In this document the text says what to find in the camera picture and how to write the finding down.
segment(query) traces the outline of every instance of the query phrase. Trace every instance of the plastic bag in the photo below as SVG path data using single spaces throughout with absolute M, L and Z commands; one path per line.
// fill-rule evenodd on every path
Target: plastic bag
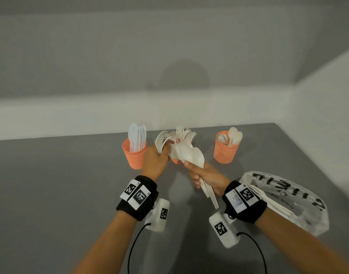
M 324 201 L 308 189 L 277 175 L 250 171 L 244 173 L 240 183 L 262 189 L 266 196 L 293 212 L 287 218 L 319 236 L 329 230 L 328 209 Z

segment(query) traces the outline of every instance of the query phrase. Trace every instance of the forearm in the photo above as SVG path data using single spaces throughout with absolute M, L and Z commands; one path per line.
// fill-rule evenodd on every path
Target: forearm
M 313 235 L 267 208 L 255 225 L 302 273 L 349 273 L 349 263 Z
M 118 211 L 74 274 L 119 273 L 136 223 L 135 218 Z

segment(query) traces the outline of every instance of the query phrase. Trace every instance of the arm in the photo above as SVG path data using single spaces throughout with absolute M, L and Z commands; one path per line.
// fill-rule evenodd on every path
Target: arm
M 185 167 L 190 170 L 190 176 L 198 189 L 201 188 L 200 176 L 220 196 L 231 182 L 208 163 L 205 163 L 204 168 L 200 168 L 186 161 Z M 254 211 L 253 206 L 257 203 L 243 211 L 243 216 L 247 210 Z M 323 246 L 316 237 L 271 209 L 260 211 L 254 224 L 302 273 L 349 273 L 348 262 Z
M 349 263 L 299 226 L 267 208 L 255 225 L 302 273 L 349 273 Z
M 161 154 L 154 145 L 148 147 L 144 155 L 143 176 L 157 182 L 166 168 L 170 146 L 166 143 Z M 74 274 L 118 274 L 137 222 L 134 217 L 119 210 Z

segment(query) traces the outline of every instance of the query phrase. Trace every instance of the black wire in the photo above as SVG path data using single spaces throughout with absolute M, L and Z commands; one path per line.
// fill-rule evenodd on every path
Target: black wire
M 136 242 L 136 240 L 138 239 L 138 237 L 139 237 L 140 233 L 142 232 L 142 230 L 144 230 L 144 228 L 145 228 L 146 226 L 150 226 L 150 225 L 151 225 L 151 223 L 147 223 L 147 224 L 145 224 L 145 225 L 142 227 L 142 229 L 139 231 L 138 235 L 136 236 L 136 238 L 135 238 L 135 240 L 134 240 L 134 243 L 133 243 L 132 246 L 131 246 L 130 253 L 129 253 L 129 258 L 128 258 L 128 274 L 130 274 L 130 271 L 129 271 L 130 257 L 131 257 L 131 252 L 132 252 L 132 249 L 134 248 L 135 242 Z
M 265 258 L 264 258 L 264 256 L 263 256 L 262 250 L 261 250 L 261 248 L 259 247 L 258 243 L 253 239 L 253 237 L 251 237 L 251 236 L 248 235 L 247 233 L 239 232 L 239 233 L 237 233 L 236 235 L 237 235 L 237 236 L 239 236 L 239 235 L 246 235 L 246 236 L 248 236 L 251 240 L 253 240 L 253 242 L 257 245 L 258 250 L 260 251 L 260 253 L 261 253 L 261 255 L 262 255 L 263 264 L 265 265 L 265 274 L 267 274 L 266 260 L 265 260 Z

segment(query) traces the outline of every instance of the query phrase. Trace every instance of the hand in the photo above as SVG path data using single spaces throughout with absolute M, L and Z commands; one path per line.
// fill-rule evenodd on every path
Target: hand
M 199 181 L 201 177 L 209 186 L 212 186 L 217 195 L 222 196 L 226 187 L 231 182 L 209 163 L 205 163 L 204 168 L 198 167 L 189 161 L 185 161 L 184 165 L 188 170 L 190 170 L 190 176 L 198 189 L 201 188 Z
M 168 140 L 164 145 L 162 153 L 159 154 L 157 148 L 153 144 L 148 147 L 144 154 L 142 175 L 146 176 L 153 181 L 157 182 L 159 177 L 166 169 L 167 162 L 169 161 L 169 152 L 171 151 L 171 143 L 174 142 Z

